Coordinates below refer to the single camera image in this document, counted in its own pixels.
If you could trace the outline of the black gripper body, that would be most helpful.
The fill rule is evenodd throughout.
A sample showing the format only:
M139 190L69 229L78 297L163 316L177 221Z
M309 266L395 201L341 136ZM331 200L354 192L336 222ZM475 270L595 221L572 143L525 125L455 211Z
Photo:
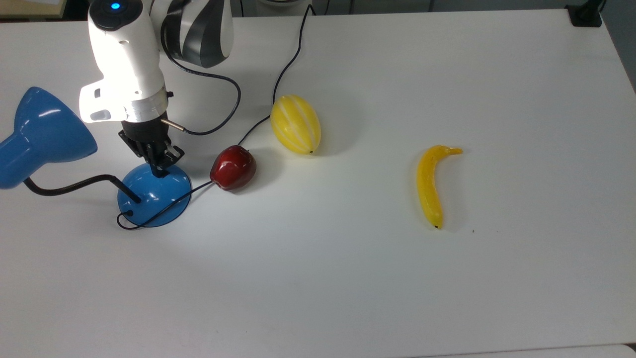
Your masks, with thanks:
M173 165L169 126L161 117L145 122L123 121L121 127L118 136L137 157L150 165Z

